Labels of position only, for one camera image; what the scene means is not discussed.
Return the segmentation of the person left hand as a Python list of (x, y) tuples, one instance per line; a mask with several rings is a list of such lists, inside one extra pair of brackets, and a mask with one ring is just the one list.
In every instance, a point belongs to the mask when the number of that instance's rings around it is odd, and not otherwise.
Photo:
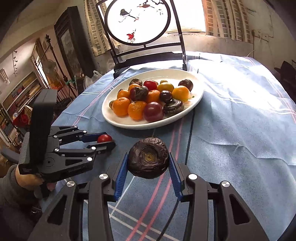
[(22, 175), (22, 174), (20, 174), (18, 165), (15, 170), (15, 177), (16, 177), (16, 181), (17, 181), (18, 185), (29, 190), (29, 191), (33, 191), (37, 187), (40, 187), (42, 184), (45, 183), (44, 180), (37, 175), (33, 175), (33, 174)]

